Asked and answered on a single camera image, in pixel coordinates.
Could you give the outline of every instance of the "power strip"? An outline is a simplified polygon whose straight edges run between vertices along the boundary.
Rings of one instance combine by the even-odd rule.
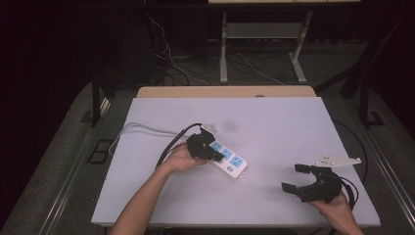
[[[235,154],[218,141],[213,141],[209,145],[212,149],[224,156],[220,162],[210,161],[213,165],[217,166],[227,175],[231,176],[232,179],[238,179],[245,176],[244,170],[248,165],[246,160],[242,159],[239,155]]]

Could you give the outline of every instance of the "hand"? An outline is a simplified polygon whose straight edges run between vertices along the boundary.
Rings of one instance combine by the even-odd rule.
[[[309,204],[316,207],[326,217],[327,221],[342,234],[363,234],[354,219],[347,198],[343,192],[331,203],[326,203],[321,200],[309,202]]]
[[[183,142],[174,147],[171,154],[161,165],[168,166],[172,172],[179,172],[207,163],[207,160],[192,158],[187,149],[186,142]]]

